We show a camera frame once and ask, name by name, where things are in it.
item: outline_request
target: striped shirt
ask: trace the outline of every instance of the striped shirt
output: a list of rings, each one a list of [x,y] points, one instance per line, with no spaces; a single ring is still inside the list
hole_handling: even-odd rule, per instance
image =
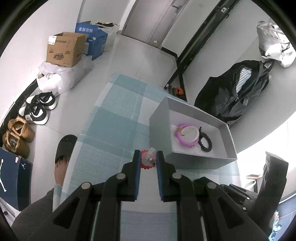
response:
[[[237,83],[237,86],[236,86],[237,93],[241,90],[242,86],[247,82],[247,80],[251,77],[251,75],[252,75],[252,70],[247,68],[242,68],[239,75],[239,82]]]

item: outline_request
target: rug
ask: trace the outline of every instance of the rug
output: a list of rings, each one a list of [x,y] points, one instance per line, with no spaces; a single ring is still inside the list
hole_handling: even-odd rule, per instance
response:
[[[60,203],[83,182],[94,185],[119,173],[136,149],[149,149],[149,118],[166,96],[175,98],[128,76],[112,76],[78,137],[62,193],[55,193]],[[217,170],[178,172],[191,180],[205,176],[218,184],[240,185],[236,162]],[[176,203],[160,200],[156,168],[141,169],[138,199],[122,203],[121,241],[146,240],[177,240]]]

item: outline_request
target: shoe box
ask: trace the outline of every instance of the shoe box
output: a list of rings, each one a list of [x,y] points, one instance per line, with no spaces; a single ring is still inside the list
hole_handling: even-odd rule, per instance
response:
[[[22,211],[30,204],[32,164],[0,148],[0,197]]]
[[[90,21],[78,23],[75,32],[87,34],[83,52],[86,56],[92,56],[91,60],[95,60],[103,54],[108,34],[99,29],[98,25],[92,25]]]

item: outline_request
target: door handle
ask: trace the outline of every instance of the door handle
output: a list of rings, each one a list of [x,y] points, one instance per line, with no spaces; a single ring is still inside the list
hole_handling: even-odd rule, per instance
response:
[[[175,13],[179,13],[179,11],[181,10],[181,8],[182,8],[183,6],[182,6],[182,5],[179,5],[179,6],[171,5],[171,7],[176,8]]]

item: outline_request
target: black slipper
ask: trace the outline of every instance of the black slipper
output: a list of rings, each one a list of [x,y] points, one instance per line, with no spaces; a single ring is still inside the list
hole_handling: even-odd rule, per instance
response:
[[[66,135],[59,141],[59,144],[57,146],[55,164],[64,156],[72,155],[76,141],[77,137],[74,135]]]

